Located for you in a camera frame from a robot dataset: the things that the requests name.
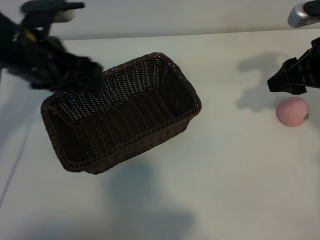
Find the white table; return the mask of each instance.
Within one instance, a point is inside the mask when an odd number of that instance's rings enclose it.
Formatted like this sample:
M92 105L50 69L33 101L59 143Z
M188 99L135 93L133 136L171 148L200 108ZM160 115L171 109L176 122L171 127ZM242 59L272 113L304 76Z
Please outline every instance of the white table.
M111 170L65 171L40 115L50 95L4 75L1 240L319 240L320 90L310 120L276 117L267 80L317 29L66 41L105 68L151 52L179 65L202 111L170 141Z

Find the silver object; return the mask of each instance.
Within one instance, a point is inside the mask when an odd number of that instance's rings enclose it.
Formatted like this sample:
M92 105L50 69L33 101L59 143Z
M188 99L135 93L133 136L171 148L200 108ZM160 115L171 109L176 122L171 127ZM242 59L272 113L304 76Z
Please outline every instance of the silver object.
M320 22L320 17L310 16L304 10L305 3L297 4L293 7L288 17L288 24L293 28L316 24Z
M67 23L74 19L75 13L73 10L67 11L58 11L57 14L54 16L53 22L54 23Z

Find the woven texture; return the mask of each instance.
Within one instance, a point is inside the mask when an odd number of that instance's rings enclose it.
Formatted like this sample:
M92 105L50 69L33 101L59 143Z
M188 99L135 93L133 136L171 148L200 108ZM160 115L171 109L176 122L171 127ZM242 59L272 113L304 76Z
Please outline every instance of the woven texture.
M180 68L152 53L104 72L98 93L55 93L41 115L63 167L99 174L183 132L200 110Z

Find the white surface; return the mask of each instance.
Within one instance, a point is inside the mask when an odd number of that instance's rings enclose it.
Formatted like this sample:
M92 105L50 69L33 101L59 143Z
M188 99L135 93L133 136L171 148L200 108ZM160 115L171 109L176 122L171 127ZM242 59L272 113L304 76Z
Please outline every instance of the white surface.
M27 0L1 0L15 21ZM53 25L64 39L106 39L292 29L287 19L301 0L84 0L69 23ZM308 26L319 28L320 24Z
M302 95L310 120L290 128L275 107L291 95L267 86L282 62L301 56L318 34L67 41L71 52L106 68L163 52L203 105L184 133L99 175L62 168L40 115L49 94L5 75L0 239L319 240L320 90Z

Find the white wall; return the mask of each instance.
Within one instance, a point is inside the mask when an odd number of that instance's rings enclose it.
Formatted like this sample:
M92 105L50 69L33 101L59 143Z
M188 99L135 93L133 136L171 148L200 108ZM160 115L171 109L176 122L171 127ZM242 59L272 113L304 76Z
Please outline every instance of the white wall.
M52 34L64 39L142 37L284 30L301 0L84 0L70 23L57 23ZM21 20L26 0L1 0L0 10ZM318 28L319 24L309 28Z

